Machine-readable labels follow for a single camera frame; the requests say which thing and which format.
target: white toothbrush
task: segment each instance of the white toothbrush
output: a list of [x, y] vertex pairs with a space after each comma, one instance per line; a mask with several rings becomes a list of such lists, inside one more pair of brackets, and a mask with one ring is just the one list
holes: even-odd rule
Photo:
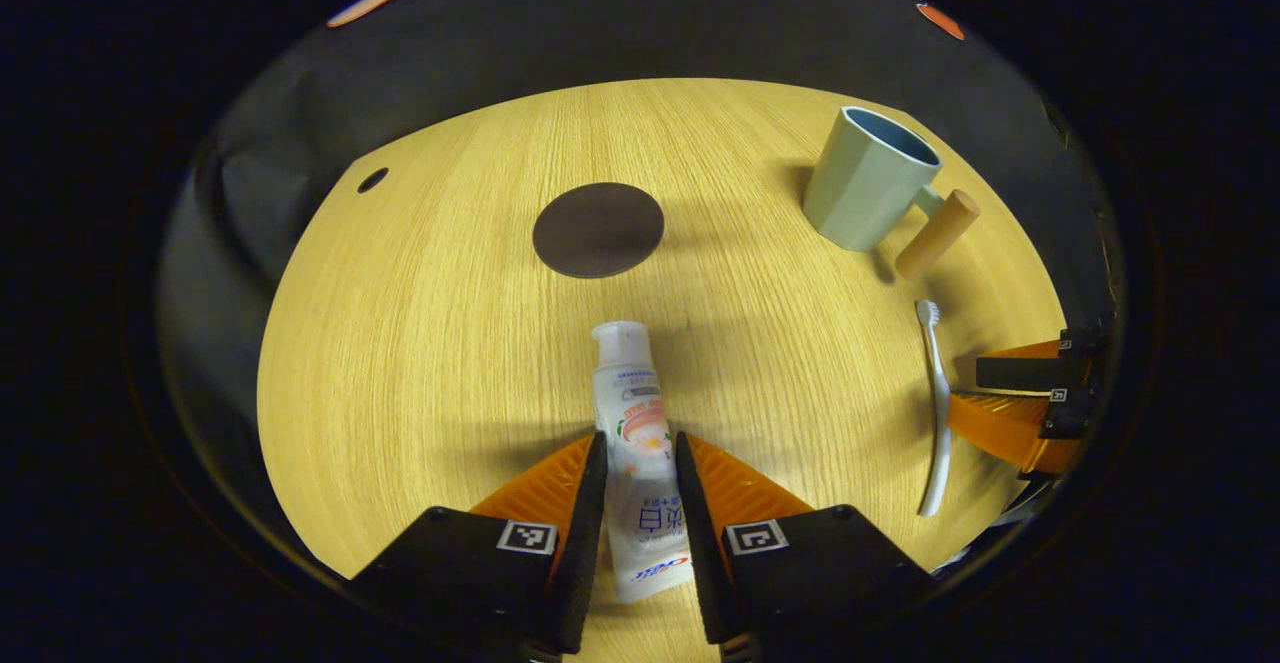
[[929, 517], [942, 506], [947, 472], [951, 471], [951, 429], [947, 426], [951, 385], [947, 385], [946, 372], [942, 372], [938, 340], [933, 337], [933, 326], [938, 325], [938, 307], [932, 300], [916, 300], [915, 317], [919, 317], [924, 329], [924, 338], [929, 344], [929, 363], [933, 367], [933, 470], [929, 471], [929, 486], [924, 490], [924, 503], [920, 504], [920, 516]]

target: round table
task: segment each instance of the round table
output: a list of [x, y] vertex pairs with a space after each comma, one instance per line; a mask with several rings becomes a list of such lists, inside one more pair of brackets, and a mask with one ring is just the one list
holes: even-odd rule
[[[801, 212], [837, 108], [923, 134], [982, 216], [918, 282], [841, 250]], [[372, 172], [387, 174], [364, 193]], [[552, 271], [531, 230], [557, 195], [617, 180], [666, 216], [603, 279]], [[933, 412], [914, 300], [941, 307], [952, 388], [978, 353], [1056, 338], [1053, 285], [982, 177], [906, 113], [759, 81], [617, 81], [499, 102], [352, 163], [297, 244], [262, 343], [262, 453], [311, 552], [351, 577], [430, 506], [467, 509], [593, 429], [591, 326], [646, 324], [673, 427], [814, 507], [849, 503], [925, 570], [1023, 485], [957, 439], [942, 509], [916, 515]], [[716, 660], [694, 585], [613, 603], [599, 557], [582, 660]]]

